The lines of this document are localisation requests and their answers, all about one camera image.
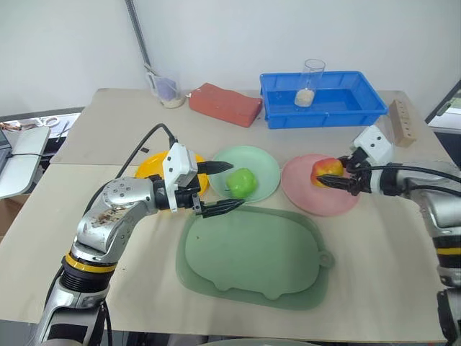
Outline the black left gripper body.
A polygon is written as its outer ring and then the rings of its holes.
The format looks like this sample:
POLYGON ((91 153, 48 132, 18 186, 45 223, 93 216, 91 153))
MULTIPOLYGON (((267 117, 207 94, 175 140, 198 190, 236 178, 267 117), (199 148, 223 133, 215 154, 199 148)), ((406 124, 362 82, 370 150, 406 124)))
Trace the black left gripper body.
POLYGON ((206 192, 209 185, 206 166, 206 161, 199 162, 198 173, 184 187, 178 187, 175 192, 178 208, 190 208, 197 215, 204 215, 205 204, 200 200, 200 195, 206 192))

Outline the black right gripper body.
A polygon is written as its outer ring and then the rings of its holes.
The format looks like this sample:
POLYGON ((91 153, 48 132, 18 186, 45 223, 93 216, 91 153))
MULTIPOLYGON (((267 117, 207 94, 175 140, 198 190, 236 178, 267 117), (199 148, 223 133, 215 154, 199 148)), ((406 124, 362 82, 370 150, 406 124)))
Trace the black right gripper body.
POLYGON ((345 169, 349 173, 349 178, 354 180, 354 186, 347 192, 356 196, 360 192, 371 193, 370 180, 372 171, 369 170, 371 164, 368 162, 368 155, 363 149, 355 149, 350 155, 354 157, 355 166, 353 169, 345 169))

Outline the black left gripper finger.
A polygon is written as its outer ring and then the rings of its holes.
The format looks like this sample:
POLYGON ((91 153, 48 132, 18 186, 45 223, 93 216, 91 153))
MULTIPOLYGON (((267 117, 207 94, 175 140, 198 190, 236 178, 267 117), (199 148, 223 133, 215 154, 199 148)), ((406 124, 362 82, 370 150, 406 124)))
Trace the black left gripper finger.
POLYGON ((215 203, 204 204, 201 203, 201 216, 209 218, 219 216, 231 212, 245 203, 244 199, 231 198, 226 200, 219 200, 215 203))
POLYGON ((233 165, 225 161, 206 161, 205 173, 207 175, 219 174, 232 169, 233 165))

